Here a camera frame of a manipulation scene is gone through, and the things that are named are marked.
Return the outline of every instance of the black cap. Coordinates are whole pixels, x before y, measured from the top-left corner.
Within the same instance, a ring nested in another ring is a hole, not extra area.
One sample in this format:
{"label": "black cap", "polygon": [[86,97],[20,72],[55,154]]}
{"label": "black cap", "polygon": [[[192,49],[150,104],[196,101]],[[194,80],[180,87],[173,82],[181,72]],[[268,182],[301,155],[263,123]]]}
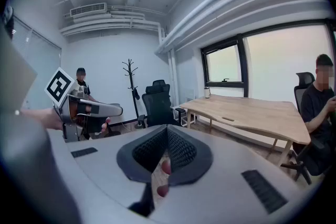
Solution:
{"label": "black cap", "polygon": [[80,67],[80,68],[77,69],[76,75],[84,76],[85,74],[86,74],[85,69],[83,67]]}

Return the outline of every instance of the wooden table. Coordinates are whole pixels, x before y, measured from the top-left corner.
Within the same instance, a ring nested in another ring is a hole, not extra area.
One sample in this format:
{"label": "wooden table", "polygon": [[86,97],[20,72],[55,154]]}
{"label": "wooden table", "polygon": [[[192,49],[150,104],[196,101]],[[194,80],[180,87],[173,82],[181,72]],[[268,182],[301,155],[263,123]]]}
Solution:
{"label": "wooden table", "polygon": [[210,98],[199,98],[181,104],[188,109],[187,128],[190,128],[191,113],[268,137],[275,138],[272,149],[278,139],[287,141],[278,166],[280,166],[293,142],[307,145],[310,136],[307,128],[291,102],[265,101],[243,97],[225,97],[211,94]]}

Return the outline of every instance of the air conditioner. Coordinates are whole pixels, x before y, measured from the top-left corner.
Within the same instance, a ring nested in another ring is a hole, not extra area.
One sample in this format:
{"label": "air conditioner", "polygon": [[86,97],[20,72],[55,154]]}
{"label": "air conditioner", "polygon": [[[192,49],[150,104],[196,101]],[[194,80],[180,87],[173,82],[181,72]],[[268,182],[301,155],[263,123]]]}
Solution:
{"label": "air conditioner", "polygon": [[80,18],[84,16],[94,15],[94,14],[104,14],[107,12],[106,3],[97,3],[86,6],[81,6],[78,8],[72,8],[70,10],[70,16],[72,18]]}

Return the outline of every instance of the man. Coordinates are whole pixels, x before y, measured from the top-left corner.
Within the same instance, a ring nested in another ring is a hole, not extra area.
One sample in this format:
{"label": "man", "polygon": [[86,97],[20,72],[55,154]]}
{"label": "man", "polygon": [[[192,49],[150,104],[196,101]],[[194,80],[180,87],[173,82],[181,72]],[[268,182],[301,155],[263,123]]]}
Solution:
{"label": "man", "polygon": [[324,168],[332,162],[336,141],[330,122],[336,109],[336,97],[329,87],[330,77],[333,77],[333,63],[327,55],[321,54],[316,59],[316,80],[303,93],[301,101],[301,116],[309,134],[324,145],[321,151],[311,148],[309,155]]}
{"label": "man", "polygon": [[76,77],[77,77],[77,83],[80,85],[80,86],[85,86],[88,88],[88,96],[89,96],[89,100],[93,101],[93,102],[98,102],[96,99],[94,99],[90,94],[90,88],[88,86],[86,86],[86,83],[84,81],[85,79],[85,76],[86,76],[86,73],[85,73],[85,69],[83,67],[80,67],[77,69],[77,72],[76,72]]}

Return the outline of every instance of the coat rack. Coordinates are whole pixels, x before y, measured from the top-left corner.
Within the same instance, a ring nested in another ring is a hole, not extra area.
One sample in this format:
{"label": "coat rack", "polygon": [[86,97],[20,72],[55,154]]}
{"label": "coat rack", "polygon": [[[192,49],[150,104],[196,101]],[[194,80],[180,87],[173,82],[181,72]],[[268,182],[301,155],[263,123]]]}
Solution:
{"label": "coat rack", "polygon": [[132,90],[132,96],[133,96],[133,103],[134,103],[135,113],[137,114],[136,118],[138,119],[139,114],[138,114],[138,108],[137,108],[137,103],[135,102],[135,99],[139,100],[140,96],[138,95],[137,87],[134,87],[134,85],[133,85],[133,78],[132,78],[132,76],[134,75],[133,72],[135,70],[137,70],[138,68],[135,68],[133,70],[131,69],[131,65],[134,63],[134,62],[132,62],[132,59],[131,60],[128,59],[128,63],[125,63],[125,62],[122,62],[122,63],[124,63],[125,65],[127,65],[127,68],[128,68],[128,69],[126,69],[126,68],[123,67],[123,69],[126,70],[126,72],[128,73],[128,74],[125,74],[125,76],[129,76],[130,77],[131,86],[128,89]]}

